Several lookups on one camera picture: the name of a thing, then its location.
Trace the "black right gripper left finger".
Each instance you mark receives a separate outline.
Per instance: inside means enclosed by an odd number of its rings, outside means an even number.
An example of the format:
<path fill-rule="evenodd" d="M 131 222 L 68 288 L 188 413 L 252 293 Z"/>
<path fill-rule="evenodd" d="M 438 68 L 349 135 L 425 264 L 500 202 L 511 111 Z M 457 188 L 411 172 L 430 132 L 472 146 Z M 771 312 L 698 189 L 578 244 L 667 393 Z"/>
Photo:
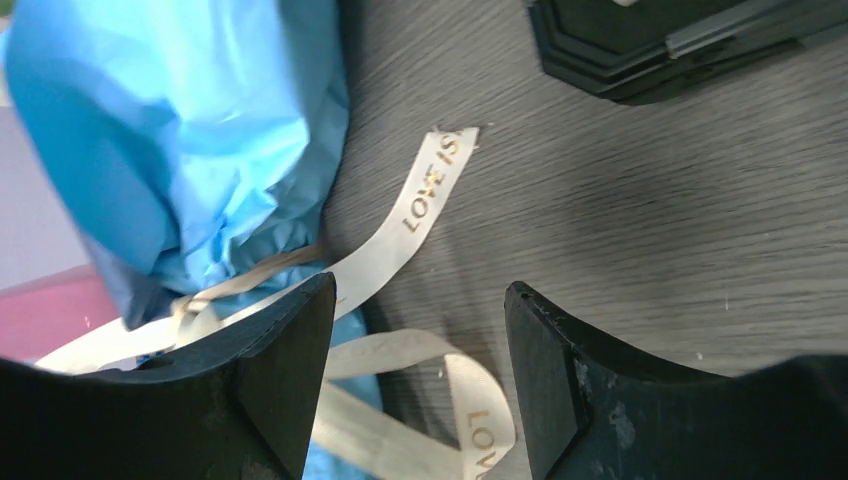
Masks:
<path fill-rule="evenodd" d="M 336 301 L 332 274 L 129 371 L 1 364 L 5 479 L 298 479 Z"/>

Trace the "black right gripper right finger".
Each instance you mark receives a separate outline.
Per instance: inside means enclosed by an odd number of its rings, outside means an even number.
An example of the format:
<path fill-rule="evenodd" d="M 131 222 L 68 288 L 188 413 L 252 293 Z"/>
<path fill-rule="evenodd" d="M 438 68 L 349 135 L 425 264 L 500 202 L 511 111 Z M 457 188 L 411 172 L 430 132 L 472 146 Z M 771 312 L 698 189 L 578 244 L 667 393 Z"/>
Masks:
<path fill-rule="evenodd" d="M 802 355 L 738 377 L 686 367 L 523 282 L 505 323 L 536 479 L 843 479 L 847 359 Z"/>

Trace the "cream satin ribbon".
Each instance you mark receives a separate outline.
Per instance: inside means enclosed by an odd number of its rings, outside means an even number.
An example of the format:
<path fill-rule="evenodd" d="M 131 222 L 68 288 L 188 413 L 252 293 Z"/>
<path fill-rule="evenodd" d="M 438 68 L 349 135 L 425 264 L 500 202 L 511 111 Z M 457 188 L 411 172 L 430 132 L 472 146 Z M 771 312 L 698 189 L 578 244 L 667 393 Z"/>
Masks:
<path fill-rule="evenodd" d="M 425 135 L 395 203 L 375 233 L 329 267 L 338 282 L 336 321 L 358 309 L 373 332 L 333 347 L 313 432 L 328 453 L 380 479 L 504 479 L 524 449 L 499 374 L 462 351 L 483 310 L 463 307 L 470 277 L 447 248 L 442 215 L 465 199 L 462 173 L 489 153 L 491 126 Z M 423 396 L 388 387 L 384 409 L 342 389 L 346 380 L 397 376 L 429 363 L 443 373 L 445 405 L 427 419 Z"/>

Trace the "blue paper bouquet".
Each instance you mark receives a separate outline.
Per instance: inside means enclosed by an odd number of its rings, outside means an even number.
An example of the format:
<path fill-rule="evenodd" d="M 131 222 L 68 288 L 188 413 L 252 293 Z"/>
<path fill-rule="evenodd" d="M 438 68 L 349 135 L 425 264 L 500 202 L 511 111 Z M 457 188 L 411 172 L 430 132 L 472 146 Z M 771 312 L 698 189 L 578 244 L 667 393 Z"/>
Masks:
<path fill-rule="evenodd" d="M 349 124 L 335 2 L 20 1 L 5 69 L 121 330 L 155 339 L 119 358 L 138 368 L 323 274 Z M 301 479 L 363 477 L 309 440 Z"/>

